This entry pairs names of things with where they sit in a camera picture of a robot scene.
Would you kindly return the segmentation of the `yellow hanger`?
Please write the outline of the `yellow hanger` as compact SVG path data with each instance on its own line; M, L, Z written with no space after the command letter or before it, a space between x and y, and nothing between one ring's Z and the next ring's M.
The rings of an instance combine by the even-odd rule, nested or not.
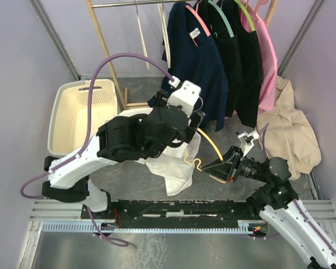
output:
M216 144L213 142L213 140L212 140L212 139L211 139L211 138L210 138L210 137L209 137L203 130L201 130L200 128L198 128L197 131L198 131L198 133L199 133L200 135L202 135L202 136L203 136L203 137L204 137L204 138L211 144L211 146L212 146L213 149L215 150L215 152L216 152L216 154L217 154L219 160L220 160L220 161L223 161L223 155L221 154L220 150L218 149L218 147L216 146ZM199 158L195 158L192 162L189 162L189 161L187 160L187 158L188 158L188 153L187 153L186 151L185 151L184 153L185 153L184 162L187 163L187 164L189 164L189 165L194 166L198 171L202 172L203 170L202 170L202 168L200 167L200 165L202 164L201 159L199 159ZM226 181L224 181L224 180L222 180L222 179L219 179L219 178L217 178L217 177L214 176L214 175L210 175L210 177L213 178L214 180L216 180L216 181L222 183L222 184L225 184L225 183L226 183Z

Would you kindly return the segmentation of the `white t shirt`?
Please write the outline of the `white t shirt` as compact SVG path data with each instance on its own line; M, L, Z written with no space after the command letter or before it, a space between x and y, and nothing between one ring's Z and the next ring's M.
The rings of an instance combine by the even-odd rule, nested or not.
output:
M149 171L164 178L166 194L175 196L193 183L192 164L199 151L201 135L196 133L190 143L183 143L174 149L165 148L158 158L139 159L137 163L148 167Z

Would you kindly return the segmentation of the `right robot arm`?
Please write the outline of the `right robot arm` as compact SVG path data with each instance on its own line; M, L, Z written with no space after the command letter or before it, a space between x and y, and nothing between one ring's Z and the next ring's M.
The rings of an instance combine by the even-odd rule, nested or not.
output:
M229 183L239 177L263 182L264 185L246 199L246 214L273 226L308 268L336 268L336 243L312 218L292 188L287 160L273 157L261 163L232 146L221 159L202 170Z

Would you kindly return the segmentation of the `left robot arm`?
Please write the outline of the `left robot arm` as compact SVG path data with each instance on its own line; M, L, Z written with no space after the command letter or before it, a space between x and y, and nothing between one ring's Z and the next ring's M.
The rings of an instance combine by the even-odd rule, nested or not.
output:
M83 148L60 159L47 159L44 197L82 203L99 218L113 211L110 196L90 175L106 166L135 161L164 178L174 196L192 184L193 164L200 145L197 130L204 117L194 106L200 88L184 85L152 108L126 110L103 124Z

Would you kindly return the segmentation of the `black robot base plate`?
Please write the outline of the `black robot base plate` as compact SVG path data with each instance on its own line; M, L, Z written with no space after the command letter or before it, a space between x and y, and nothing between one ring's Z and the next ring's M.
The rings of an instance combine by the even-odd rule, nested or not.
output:
M232 200L118 200L92 216L117 222L120 228L236 228L238 222L264 221L248 203Z

